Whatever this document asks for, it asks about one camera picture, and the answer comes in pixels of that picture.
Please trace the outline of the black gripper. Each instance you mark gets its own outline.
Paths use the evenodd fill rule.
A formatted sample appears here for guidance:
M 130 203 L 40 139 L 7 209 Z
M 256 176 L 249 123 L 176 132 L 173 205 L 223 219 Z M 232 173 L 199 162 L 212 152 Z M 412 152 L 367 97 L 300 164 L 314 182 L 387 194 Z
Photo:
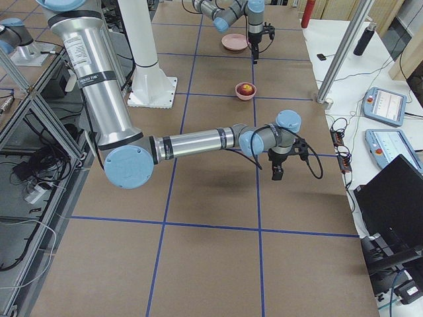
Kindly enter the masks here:
M 284 175 L 284 169 L 282 165 L 288 159 L 288 154 L 277 153 L 274 150 L 269 150 L 268 159 L 272 162 L 272 180 L 280 181 Z
M 260 32 L 259 33 L 247 32 L 247 40 L 252 50 L 252 62 L 254 64 L 257 64 L 258 63 L 258 45 L 262 41 L 262 34 Z

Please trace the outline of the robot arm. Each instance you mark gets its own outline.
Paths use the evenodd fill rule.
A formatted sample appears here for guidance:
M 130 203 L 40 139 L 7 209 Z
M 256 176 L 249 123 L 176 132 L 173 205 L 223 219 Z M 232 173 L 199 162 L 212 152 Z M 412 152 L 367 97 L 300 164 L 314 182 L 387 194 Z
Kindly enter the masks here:
M 192 6 L 210 20 L 218 32 L 224 34 L 240 18 L 247 19 L 246 40 L 249 45 L 252 62 L 258 63 L 261 53 L 259 44 L 265 34 L 269 35 L 270 41 L 274 39 L 274 27 L 264 21 L 265 1 L 232 1 L 226 9 L 221 9 L 214 1 L 192 1 Z
M 206 131 L 156 138 L 144 136 L 131 121 L 130 106 L 170 108 L 177 79 L 159 66 L 145 1 L 121 1 L 120 12 L 135 62 L 130 99 L 125 100 L 112 65 L 113 51 L 102 39 L 102 11 L 96 1 L 42 1 L 51 31 L 59 36 L 71 60 L 77 83 L 87 100 L 88 113 L 98 125 L 98 149 L 104 172 L 119 188 L 146 183 L 163 160 L 239 147 L 246 157 L 263 152 L 272 161 L 273 179 L 282 177 L 282 163 L 294 153 L 301 118 L 281 111 L 262 127 L 237 124 Z

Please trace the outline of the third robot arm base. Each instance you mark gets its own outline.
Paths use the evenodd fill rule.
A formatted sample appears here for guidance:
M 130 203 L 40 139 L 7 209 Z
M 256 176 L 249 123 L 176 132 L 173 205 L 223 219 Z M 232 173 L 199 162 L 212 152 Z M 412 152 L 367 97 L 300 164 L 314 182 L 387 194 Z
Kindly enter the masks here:
M 41 67 L 46 54 L 41 54 L 42 45 L 37 44 L 23 21 L 19 18 L 6 18 L 1 21 L 1 50 L 17 66 Z

